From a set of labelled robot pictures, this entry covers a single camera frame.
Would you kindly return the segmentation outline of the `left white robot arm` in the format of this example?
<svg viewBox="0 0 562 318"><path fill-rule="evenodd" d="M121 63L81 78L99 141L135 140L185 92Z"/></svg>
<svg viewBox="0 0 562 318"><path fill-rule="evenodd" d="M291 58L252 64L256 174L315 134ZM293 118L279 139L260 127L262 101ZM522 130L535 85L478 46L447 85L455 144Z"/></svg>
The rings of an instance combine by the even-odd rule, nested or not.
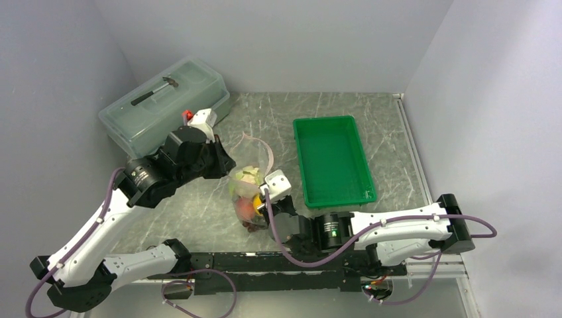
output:
<svg viewBox="0 0 562 318"><path fill-rule="evenodd" d="M133 281L160 274L184 277L192 256L178 239L135 254L112 257L110 252L138 218L178 188L198 178L223 178L235 165L216 134L184 126L170 132L155 153L116 169L100 208L74 237L30 263L39 284L49 285L51 303L59 313L83 313Z"/></svg>

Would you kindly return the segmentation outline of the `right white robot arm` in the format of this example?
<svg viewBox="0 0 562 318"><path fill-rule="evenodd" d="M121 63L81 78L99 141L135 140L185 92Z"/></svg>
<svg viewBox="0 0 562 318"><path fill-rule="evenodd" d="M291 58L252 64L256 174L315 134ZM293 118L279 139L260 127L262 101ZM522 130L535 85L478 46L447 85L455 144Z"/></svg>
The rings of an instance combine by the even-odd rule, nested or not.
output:
<svg viewBox="0 0 562 318"><path fill-rule="evenodd" d="M348 250L370 252L367 270L381 275L407 258L419 258L436 250L460 254L475 249L457 198L444 194L430 205L387 213L337 212L315 218L296 213L287 195L271 202L259 197L256 206L268 225L270 236L289 262L300 268L317 268Z"/></svg>

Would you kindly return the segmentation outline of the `white cauliflower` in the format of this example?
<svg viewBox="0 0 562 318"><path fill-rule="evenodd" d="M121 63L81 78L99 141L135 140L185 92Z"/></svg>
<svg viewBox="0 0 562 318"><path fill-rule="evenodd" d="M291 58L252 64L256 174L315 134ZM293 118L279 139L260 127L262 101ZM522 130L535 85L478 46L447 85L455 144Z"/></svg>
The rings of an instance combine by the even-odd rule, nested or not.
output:
<svg viewBox="0 0 562 318"><path fill-rule="evenodd" d="M245 166L229 176L229 189L235 195L250 197L259 191L264 175L259 167Z"/></svg>

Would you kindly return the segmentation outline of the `orange fruit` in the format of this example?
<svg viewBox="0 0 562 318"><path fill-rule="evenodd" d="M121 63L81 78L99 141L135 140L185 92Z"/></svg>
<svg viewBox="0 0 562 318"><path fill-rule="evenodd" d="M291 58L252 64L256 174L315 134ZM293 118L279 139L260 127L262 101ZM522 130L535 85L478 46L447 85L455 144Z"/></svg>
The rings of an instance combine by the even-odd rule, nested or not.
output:
<svg viewBox="0 0 562 318"><path fill-rule="evenodd" d="M252 205L253 205L254 213L256 215L263 216L261 209L264 203L262 202L260 195L255 195L252 198Z"/></svg>

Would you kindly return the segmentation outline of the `pink peach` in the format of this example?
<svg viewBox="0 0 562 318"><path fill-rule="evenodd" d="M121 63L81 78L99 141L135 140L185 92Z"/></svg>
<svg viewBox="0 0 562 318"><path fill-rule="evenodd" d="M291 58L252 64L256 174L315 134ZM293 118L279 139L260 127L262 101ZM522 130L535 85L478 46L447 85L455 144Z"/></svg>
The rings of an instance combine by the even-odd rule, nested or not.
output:
<svg viewBox="0 0 562 318"><path fill-rule="evenodd" d="M255 216L253 202L246 197L241 197L235 202L235 211L241 219L246 221L252 220Z"/></svg>

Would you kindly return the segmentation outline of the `clear zip top bag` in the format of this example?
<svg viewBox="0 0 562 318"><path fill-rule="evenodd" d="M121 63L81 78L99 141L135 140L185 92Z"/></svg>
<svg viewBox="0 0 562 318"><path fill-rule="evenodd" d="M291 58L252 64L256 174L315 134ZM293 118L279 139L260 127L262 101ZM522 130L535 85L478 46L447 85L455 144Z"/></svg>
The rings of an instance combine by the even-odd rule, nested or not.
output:
<svg viewBox="0 0 562 318"><path fill-rule="evenodd" d="M258 207L262 204L260 186L274 164L273 151L265 141L244 133L229 155L236 163L228 175L236 216L249 233L266 229L265 217Z"/></svg>

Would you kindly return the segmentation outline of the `dark red grape bunch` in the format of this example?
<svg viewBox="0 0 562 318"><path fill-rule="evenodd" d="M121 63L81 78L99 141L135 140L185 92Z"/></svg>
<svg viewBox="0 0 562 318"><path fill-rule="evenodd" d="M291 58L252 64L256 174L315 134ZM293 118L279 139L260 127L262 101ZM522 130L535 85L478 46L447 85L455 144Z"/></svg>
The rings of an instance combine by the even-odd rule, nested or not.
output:
<svg viewBox="0 0 562 318"><path fill-rule="evenodd" d="M266 230L268 228L268 225L265 224L254 224L248 221L243 221L242 222L242 226L244 226L244 228L246 228L246 230L249 233L253 233L253 232L257 232L257 231L261 231L261 230Z"/></svg>

